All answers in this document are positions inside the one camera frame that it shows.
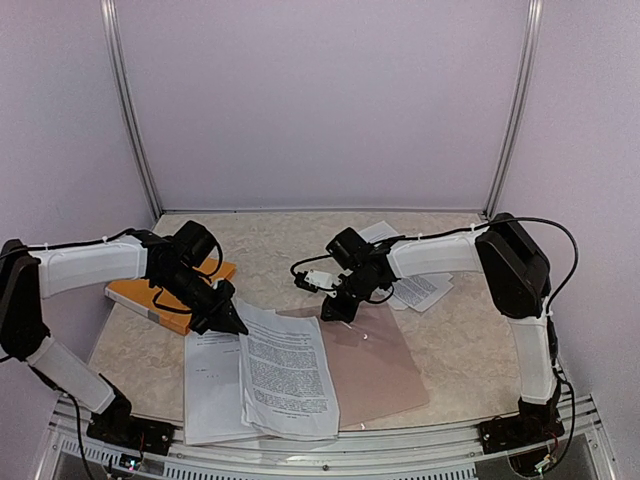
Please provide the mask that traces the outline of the pink file folder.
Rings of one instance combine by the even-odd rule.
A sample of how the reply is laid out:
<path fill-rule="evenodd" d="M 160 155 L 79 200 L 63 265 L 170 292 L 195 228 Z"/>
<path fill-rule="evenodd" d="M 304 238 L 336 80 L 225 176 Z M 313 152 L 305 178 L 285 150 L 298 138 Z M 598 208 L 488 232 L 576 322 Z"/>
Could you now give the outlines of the pink file folder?
<path fill-rule="evenodd" d="M 349 324 L 319 322 L 342 430 L 429 403 L 393 311 L 366 304 Z"/>

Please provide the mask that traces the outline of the white printed paper stack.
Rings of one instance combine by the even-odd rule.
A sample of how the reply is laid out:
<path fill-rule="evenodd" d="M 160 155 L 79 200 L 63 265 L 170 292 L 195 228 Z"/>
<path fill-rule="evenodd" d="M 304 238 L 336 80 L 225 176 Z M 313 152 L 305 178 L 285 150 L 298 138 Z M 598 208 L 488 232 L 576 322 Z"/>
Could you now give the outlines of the white printed paper stack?
<path fill-rule="evenodd" d="M 184 343 L 184 438 L 188 445 L 255 439 L 242 423 L 237 335 L 195 332 Z"/>

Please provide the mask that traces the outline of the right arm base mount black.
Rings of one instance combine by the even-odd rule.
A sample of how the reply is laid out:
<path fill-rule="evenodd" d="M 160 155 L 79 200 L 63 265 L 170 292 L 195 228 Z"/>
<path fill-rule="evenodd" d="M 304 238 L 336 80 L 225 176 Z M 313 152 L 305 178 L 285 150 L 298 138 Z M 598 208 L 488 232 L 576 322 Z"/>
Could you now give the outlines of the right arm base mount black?
<path fill-rule="evenodd" d="M 484 454 L 523 448 L 564 434 L 556 401 L 538 405 L 519 400 L 518 407 L 516 415 L 494 417 L 477 426 Z"/>

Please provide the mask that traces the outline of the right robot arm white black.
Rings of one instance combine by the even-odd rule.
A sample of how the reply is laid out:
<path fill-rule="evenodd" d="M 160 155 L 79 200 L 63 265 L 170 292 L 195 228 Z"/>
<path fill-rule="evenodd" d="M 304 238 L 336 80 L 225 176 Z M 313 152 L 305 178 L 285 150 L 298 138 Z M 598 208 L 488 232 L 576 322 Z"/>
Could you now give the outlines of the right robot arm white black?
<path fill-rule="evenodd" d="M 326 250 L 343 271 L 326 288 L 321 308 L 324 321 L 352 322 L 360 304 L 370 301 L 375 290 L 388 290 L 404 278 L 483 274 L 495 308 L 511 326 L 520 370 L 520 399 L 532 404 L 513 419 L 512 436 L 531 444 L 549 429 L 550 414 L 541 405 L 550 401 L 557 386 L 547 318 L 550 264 L 515 217 L 501 214 L 485 226 L 376 242 L 367 242 L 353 228 L 347 228 Z"/>

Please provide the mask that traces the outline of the sheet under right arm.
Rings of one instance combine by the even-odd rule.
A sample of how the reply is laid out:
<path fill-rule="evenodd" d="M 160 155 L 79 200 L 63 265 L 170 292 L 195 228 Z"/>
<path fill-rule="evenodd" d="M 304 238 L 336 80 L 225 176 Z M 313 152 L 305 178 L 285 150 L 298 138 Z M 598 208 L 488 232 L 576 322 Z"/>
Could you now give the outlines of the sheet under right arm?
<path fill-rule="evenodd" d="M 453 288 L 452 278 L 449 273 L 402 278 L 394 283 L 394 294 L 388 303 L 395 310 L 411 308 L 423 313 Z"/>

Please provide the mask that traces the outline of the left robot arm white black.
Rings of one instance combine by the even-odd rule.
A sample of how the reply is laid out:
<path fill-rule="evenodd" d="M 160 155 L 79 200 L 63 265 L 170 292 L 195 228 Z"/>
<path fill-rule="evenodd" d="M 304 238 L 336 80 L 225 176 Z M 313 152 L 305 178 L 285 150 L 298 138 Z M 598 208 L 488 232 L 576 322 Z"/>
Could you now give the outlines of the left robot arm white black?
<path fill-rule="evenodd" d="M 129 400 L 57 341 L 43 320 L 43 300 L 71 290 L 143 279 L 173 295 L 190 316 L 190 330 L 245 335 L 232 298 L 235 288 L 200 271 L 220 244 L 194 221 L 160 236 L 126 229 L 111 237 L 56 245 L 7 241 L 1 250 L 1 349 L 52 387 L 100 417 L 102 430 L 121 445 L 140 434 Z"/>

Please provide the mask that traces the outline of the orange book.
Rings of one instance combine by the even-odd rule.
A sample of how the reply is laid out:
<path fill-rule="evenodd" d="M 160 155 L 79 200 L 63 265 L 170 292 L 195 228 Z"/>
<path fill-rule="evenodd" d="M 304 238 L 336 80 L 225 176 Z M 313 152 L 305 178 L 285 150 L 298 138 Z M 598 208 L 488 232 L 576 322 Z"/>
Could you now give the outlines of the orange book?
<path fill-rule="evenodd" d="M 208 258 L 199 268 L 204 273 L 214 270 L 217 259 Z M 220 270 L 213 276 L 213 280 L 232 280 L 237 270 L 234 263 L 223 261 Z M 104 290 L 105 296 L 144 318 L 185 336 L 189 333 L 189 321 L 191 314 L 176 313 L 162 310 L 153 304 L 154 296 L 160 292 L 160 288 L 149 286 L 148 280 L 118 280 L 109 283 Z M 187 308 L 169 292 L 163 292 L 159 297 L 161 305 L 175 310 L 187 310 Z"/>

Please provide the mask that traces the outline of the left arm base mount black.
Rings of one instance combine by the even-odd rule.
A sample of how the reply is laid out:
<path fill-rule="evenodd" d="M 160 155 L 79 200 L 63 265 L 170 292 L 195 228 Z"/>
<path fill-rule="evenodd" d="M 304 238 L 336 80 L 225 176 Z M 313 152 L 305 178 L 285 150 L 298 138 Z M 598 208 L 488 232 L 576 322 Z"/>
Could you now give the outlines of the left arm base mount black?
<path fill-rule="evenodd" d="M 117 396 L 102 413 L 92 413 L 87 435 L 105 443 L 167 456 L 175 434 L 171 423 L 131 414 L 131 403 Z"/>

